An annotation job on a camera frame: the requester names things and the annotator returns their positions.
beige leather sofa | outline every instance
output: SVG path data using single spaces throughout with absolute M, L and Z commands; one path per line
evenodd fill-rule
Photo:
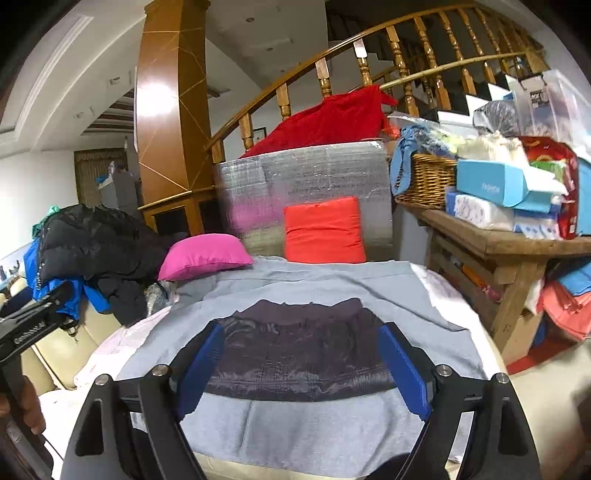
M 82 309 L 82 326 L 75 338 L 57 330 L 22 355 L 24 372 L 38 394 L 55 388 L 74 388 L 73 377 L 90 354 L 120 327 L 112 315 L 91 305 Z M 555 480 L 586 447 L 591 395 L 591 342 L 581 343 L 528 371 L 511 377 L 534 436 L 545 480 Z M 210 480 L 314 480 L 313 475 L 225 462 L 197 455 Z M 454 478 L 457 466 L 450 465 Z

wooden bench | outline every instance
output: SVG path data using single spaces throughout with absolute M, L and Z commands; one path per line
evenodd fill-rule
M 529 240 L 519 233 L 481 230 L 440 210 L 410 209 L 433 229 L 426 266 L 444 271 L 470 300 L 506 364 L 527 354 L 541 314 L 524 310 L 530 285 L 544 276 L 548 260 L 591 255 L 591 237 L 574 240 Z M 490 300 L 449 260 L 451 254 L 502 295 Z

pink pillow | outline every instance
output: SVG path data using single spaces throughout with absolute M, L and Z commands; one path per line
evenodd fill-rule
M 205 273 L 252 265 L 240 240 L 225 233 L 206 233 L 181 240 L 169 250 L 159 280 L 190 280 Z

orange-red square cushion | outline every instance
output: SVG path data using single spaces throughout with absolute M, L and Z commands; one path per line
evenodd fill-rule
M 363 263 L 356 197 L 285 207 L 285 257 L 299 263 Z

blue gripper pad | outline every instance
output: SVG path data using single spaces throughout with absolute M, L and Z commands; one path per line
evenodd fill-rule
M 213 369 L 223 354 L 224 340 L 223 327 L 216 323 L 180 379 L 177 388 L 177 417 L 179 420 L 197 408 L 207 382 L 212 376 Z
M 426 421 L 432 412 L 427 385 L 404 348 L 388 328 L 388 324 L 379 328 L 378 350 L 388 366 L 407 408 L 410 412 L 418 415 L 422 421 Z

